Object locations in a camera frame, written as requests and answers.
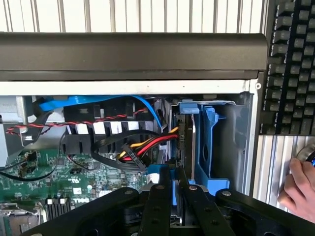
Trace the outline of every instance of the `ribbed metal surface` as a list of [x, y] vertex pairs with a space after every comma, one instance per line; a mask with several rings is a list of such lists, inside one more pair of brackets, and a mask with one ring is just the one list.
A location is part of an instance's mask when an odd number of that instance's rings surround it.
[[1, 0], [0, 31], [258, 33], [266, 1]]
[[257, 164], [254, 197], [281, 208], [277, 196], [285, 176], [289, 174], [289, 162], [314, 137], [260, 136], [257, 149]]

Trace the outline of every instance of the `capacitor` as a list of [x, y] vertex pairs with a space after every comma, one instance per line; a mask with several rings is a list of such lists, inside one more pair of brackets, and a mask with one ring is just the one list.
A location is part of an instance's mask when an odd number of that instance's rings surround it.
[[93, 189], [92, 185], [89, 184], [89, 185], [87, 186], [88, 193], [91, 193], [91, 190], [92, 190], [92, 189]]

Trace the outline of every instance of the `connector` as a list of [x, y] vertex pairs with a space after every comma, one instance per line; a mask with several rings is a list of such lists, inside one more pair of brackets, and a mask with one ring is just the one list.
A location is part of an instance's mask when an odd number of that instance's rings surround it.
[[146, 170], [146, 166], [143, 165], [143, 163], [137, 157], [136, 153], [134, 153], [133, 150], [131, 150], [129, 145], [124, 144], [123, 145], [123, 150], [131, 157], [131, 159], [134, 161], [134, 163], [139, 167], [140, 171], [145, 171]]
[[28, 154], [27, 161], [36, 161], [37, 160], [37, 152], [34, 151]]

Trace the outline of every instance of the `hand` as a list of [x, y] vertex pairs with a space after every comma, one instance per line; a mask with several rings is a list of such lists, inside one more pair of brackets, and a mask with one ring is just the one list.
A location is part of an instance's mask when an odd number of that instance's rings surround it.
[[315, 223], [315, 167], [293, 158], [278, 202], [293, 214]]

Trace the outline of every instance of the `motherboard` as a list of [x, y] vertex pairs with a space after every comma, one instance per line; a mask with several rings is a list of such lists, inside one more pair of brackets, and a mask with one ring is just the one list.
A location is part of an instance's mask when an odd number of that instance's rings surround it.
[[[19, 155], [16, 162], [23, 160], [29, 152]], [[39, 223], [54, 219], [82, 204], [104, 196], [121, 187], [140, 190], [146, 184], [146, 176], [126, 172], [93, 161], [89, 155], [72, 157], [80, 168], [58, 150], [44, 149], [32, 152], [37, 159], [27, 166], [7, 170], [13, 176], [25, 179], [43, 176], [55, 171], [41, 181], [21, 182], [0, 177], [0, 235], [14, 236]], [[113, 158], [115, 153], [104, 154]]]

